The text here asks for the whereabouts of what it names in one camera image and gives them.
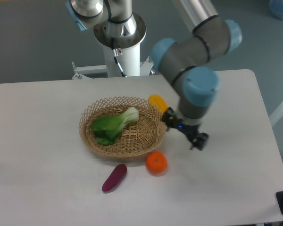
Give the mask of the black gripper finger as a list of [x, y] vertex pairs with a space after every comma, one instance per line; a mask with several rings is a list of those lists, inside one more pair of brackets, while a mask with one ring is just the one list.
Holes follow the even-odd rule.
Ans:
[[172, 107], [168, 107], [168, 109], [163, 113], [161, 121], [165, 123], [167, 131], [178, 128], [178, 118]]
[[207, 133], [204, 132], [198, 133], [196, 137], [193, 138], [190, 149], [191, 150], [198, 149], [202, 151], [204, 147], [207, 145], [208, 139], [209, 139], [209, 135]]

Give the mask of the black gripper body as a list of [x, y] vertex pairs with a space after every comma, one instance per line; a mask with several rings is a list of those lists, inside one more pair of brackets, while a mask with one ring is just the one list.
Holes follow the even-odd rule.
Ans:
[[199, 132], [199, 127], [202, 123], [202, 118], [187, 118], [183, 116], [174, 117], [175, 128], [183, 133], [189, 141], [202, 141], [204, 136]]

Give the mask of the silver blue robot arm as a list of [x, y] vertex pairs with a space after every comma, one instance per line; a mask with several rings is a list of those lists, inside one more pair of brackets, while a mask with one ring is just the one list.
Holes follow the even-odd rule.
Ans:
[[[208, 134], [199, 127], [220, 88], [217, 74], [205, 64], [237, 48], [242, 33], [233, 20], [222, 20], [209, 0], [176, 0], [174, 5], [192, 36], [181, 43], [160, 40], [149, 59], [180, 98], [177, 110], [168, 109], [162, 121], [202, 150]], [[146, 24], [130, 0], [68, 0], [66, 7], [81, 31], [93, 30], [104, 50], [108, 77], [141, 75]]]

